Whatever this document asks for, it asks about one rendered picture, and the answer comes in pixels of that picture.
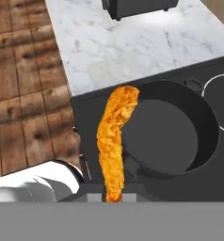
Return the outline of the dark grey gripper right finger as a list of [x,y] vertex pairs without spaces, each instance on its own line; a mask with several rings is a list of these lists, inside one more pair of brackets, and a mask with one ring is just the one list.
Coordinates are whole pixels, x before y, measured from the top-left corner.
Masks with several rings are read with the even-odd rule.
[[158,197],[149,193],[143,184],[127,183],[122,189],[122,202],[160,201]]

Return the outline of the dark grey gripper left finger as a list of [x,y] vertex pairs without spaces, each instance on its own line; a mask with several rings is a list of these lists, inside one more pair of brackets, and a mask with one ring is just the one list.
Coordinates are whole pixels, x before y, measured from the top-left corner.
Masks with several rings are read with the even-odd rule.
[[99,184],[83,184],[75,194],[71,194],[61,202],[102,202],[103,193],[103,187]]

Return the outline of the orange frozen meat piece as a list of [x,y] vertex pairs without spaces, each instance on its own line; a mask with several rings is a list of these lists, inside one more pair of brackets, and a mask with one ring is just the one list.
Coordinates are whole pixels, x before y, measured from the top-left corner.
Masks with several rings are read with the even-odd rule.
[[121,202],[124,188],[121,128],[131,118],[139,90],[132,86],[116,88],[109,96],[97,129],[99,162],[104,176],[107,202]]

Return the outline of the black cooking pot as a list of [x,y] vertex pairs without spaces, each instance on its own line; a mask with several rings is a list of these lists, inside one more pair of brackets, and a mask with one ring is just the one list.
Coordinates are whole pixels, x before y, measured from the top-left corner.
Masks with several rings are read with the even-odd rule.
[[122,128],[125,160],[157,179],[206,166],[219,142],[218,121],[206,100],[192,88],[166,80],[139,90],[138,104]]

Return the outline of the black round stove knob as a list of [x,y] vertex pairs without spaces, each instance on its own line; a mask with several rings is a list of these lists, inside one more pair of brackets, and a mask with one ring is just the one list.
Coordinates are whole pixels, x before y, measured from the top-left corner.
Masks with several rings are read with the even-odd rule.
[[194,90],[195,92],[197,92],[199,95],[202,94],[203,90],[204,90],[204,86],[203,84],[195,79],[195,78],[187,78],[184,80],[184,84],[191,88],[192,90]]

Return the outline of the dark grey countertop appliance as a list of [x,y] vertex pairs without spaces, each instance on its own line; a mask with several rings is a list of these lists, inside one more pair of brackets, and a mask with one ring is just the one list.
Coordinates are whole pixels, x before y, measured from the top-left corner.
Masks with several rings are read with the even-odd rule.
[[131,17],[157,10],[176,8],[179,0],[101,0],[112,20]]

